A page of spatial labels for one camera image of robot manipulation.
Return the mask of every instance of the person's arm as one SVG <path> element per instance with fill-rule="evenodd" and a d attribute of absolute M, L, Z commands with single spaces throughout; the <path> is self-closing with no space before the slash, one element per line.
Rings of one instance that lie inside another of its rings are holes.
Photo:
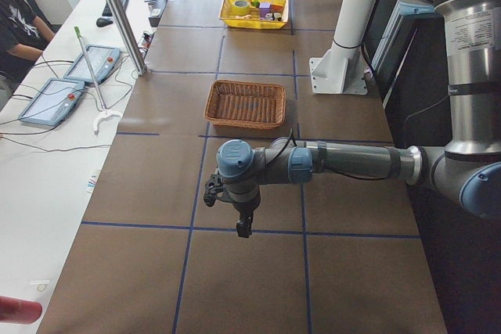
<path fill-rule="evenodd" d="M 36 16 L 31 23 L 38 29 L 41 36 L 47 42 L 50 42 L 54 38 L 55 36 L 54 32 L 50 29 L 50 27 L 47 26 L 45 21 L 42 20 L 40 17 Z"/>
<path fill-rule="evenodd" d="M 21 45 L 20 43 L 8 49 L 7 52 L 12 56 L 31 60 L 32 62 L 36 62 L 43 53 L 43 51 L 38 48 Z"/>

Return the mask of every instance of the red cylinder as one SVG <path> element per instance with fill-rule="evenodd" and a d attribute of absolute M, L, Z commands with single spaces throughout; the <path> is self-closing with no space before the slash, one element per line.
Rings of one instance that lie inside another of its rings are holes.
<path fill-rule="evenodd" d="M 0 322 L 31 324 L 40 316 L 40 303 L 0 296 Z"/>

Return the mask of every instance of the white table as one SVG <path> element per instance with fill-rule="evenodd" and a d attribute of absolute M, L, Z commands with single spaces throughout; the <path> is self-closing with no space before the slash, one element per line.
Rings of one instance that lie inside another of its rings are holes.
<path fill-rule="evenodd" d="M 122 56 L 126 55 L 115 24 L 96 26 L 104 5 L 104 0 L 81 0 L 45 50 L 44 58 L 47 61 L 77 58 L 81 49 L 75 26 L 86 44 L 118 47 Z M 144 0 L 130 0 L 127 14 L 137 41 L 143 31 L 152 31 L 148 21 L 150 11 Z M 51 66 L 62 77 L 69 65 L 58 64 L 61 63 Z M 54 73 L 44 64 L 35 67 L 23 85 L 41 88 L 50 77 Z M 114 74 L 101 85 L 108 106 L 122 98 L 135 83 L 137 74 L 130 59 L 124 62 L 118 80 L 115 77 Z M 88 92 L 96 95 L 94 88 Z M 29 96 L 35 93 L 26 86 L 16 91 Z M 123 112 L 127 101 L 128 95 L 114 110 Z M 0 123 L 16 119 L 27 104 L 28 100 L 22 97 L 10 99 L 0 113 Z M 97 115 L 94 98 L 85 94 L 76 110 L 55 130 L 42 135 L 5 136 L 44 149 L 109 145 L 114 140 L 119 118 L 101 122 L 95 136 L 92 122 Z M 0 125 L 0 132 L 4 133 L 35 133 L 45 129 L 19 121 Z M 88 180 L 94 170 L 101 169 L 108 151 L 109 147 L 102 147 L 45 153 L 0 139 L 0 295 L 38 301 L 45 312 L 91 196 L 87 192 Z M 40 321 L 41 318 L 32 325 L 0 323 L 0 332 L 36 332 Z"/>

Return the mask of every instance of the printed label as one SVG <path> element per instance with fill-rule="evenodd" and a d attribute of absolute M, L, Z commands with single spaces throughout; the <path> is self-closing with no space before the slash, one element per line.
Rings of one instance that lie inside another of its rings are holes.
<path fill-rule="evenodd" d="M 484 48 L 501 48 L 501 8 L 459 17 L 445 23 L 447 56 Z"/>

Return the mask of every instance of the computer mouse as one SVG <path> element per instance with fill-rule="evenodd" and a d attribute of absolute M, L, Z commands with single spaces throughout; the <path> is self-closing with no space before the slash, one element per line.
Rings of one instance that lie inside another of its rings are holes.
<path fill-rule="evenodd" d="M 97 27 L 105 27 L 113 23 L 113 17 L 100 17 L 96 20 Z"/>

